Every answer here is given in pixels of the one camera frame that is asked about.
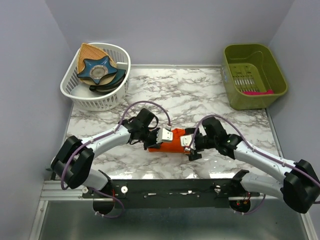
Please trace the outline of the orange t shirt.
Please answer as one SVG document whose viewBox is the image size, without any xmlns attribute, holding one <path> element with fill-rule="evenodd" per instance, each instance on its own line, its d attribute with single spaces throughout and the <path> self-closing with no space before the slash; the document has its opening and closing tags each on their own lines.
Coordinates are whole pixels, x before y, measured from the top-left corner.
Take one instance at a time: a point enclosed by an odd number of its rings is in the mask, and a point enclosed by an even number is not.
<svg viewBox="0 0 320 240">
<path fill-rule="evenodd" d="M 149 152 L 161 152 L 161 153 L 179 153 L 179 154 L 189 154 L 189 151 L 185 150 L 185 147 L 181 145 L 180 137 L 187 134 L 187 129 L 175 128 L 172 130 L 173 140 L 171 142 L 164 142 L 160 147 L 150 147 Z"/>
</svg>

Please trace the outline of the green plastic bin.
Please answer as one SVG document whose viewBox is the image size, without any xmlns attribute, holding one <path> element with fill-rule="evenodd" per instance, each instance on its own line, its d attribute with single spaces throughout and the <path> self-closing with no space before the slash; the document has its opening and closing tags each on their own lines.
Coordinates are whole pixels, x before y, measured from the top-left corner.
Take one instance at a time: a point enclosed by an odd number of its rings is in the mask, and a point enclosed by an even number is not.
<svg viewBox="0 0 320 240">
<path fill-rule="evenodd" d="M 268 47 L 259 43 L 231 44 L 223 50 L 221 76 L 231 108 L 266 109 L 288 91 L 276 59 Z M 274 94 L 246 95 L 244 91 Z"/>
</svg>

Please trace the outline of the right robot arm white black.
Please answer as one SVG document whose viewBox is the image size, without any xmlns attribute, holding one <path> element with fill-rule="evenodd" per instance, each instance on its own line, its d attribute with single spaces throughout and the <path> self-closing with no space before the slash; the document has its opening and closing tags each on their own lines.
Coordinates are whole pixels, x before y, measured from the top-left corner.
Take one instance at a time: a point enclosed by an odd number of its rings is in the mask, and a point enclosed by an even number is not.
<svg viewBox="0 0 320 240">
<path fill-rule="evenodd" d="M 319 204 L 320 180 L 312 165 L 301 159 L 293 161 L 268 153 L 249 143 L 240 131 L 227 133 L 219 115 L 203 117 L 188 140 L 182 140 L 189 151 L 189 160 L 201 158 L 200 152 L 215 149 L 221 155 L 238 160 L 268 174 L 259 176 L 240 172 L 230 183 L 230 191 L 241 196 L 245 192 L 270 195 L 283 201 L 294 211 L 305 214 L 312 205 Z"/>
</svg>

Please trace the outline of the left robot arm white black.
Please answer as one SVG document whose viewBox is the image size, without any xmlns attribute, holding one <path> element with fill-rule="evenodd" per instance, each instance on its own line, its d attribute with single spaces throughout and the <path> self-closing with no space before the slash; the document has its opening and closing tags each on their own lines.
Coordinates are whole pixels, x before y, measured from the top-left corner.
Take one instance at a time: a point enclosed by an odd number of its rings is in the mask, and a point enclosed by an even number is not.
<svg viewBox="0 0 320 240">
<path fill-rule="evenodd" d="M 107 197 L 111 179 L 101 170 L 92 169 L 93 160 L 117 146 L 140 142 L 146 147 L 155 144 L 159 128 L 150 127 L 153 120 L 159 122 L 157 116 L 143 108 L 137 116 L 123 119 L 112 129 L 95 136 L 79 139 L 72 135 L 65 140 L 50 167 L 69 188 L 83 185 L 93 188 L 99 197 Z"/>
</svg>

